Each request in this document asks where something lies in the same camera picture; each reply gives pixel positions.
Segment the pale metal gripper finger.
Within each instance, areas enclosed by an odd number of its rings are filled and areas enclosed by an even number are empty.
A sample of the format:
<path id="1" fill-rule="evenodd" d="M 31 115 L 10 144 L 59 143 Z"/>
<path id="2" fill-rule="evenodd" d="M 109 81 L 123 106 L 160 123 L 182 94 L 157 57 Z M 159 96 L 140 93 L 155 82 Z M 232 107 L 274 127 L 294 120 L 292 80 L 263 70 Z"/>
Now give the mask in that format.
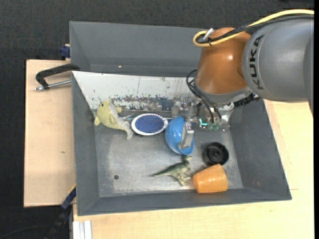
<path id="1" fill-rule="evenodd" d="M 194 130 L 191 124 L 185 123 L 182 127 L 181 141 L 177 144 L 179 149 L 191 147 L 193 140 Z"/>
<path id="2" fill-rule="evenodd" d="M 179 111 L 181 109 L 181 101 L 180 100 L 174 100 L 172 107 L 171 107 L 171 116 L 176 117 L 179 115 Z"/>

